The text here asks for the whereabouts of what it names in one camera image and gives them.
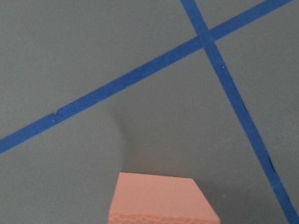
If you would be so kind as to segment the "orange foam block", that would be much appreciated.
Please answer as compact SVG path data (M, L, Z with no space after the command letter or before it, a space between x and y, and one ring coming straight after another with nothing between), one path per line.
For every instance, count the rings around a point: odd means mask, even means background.
M119 174L109 210L110 224L219 224L191 178Z

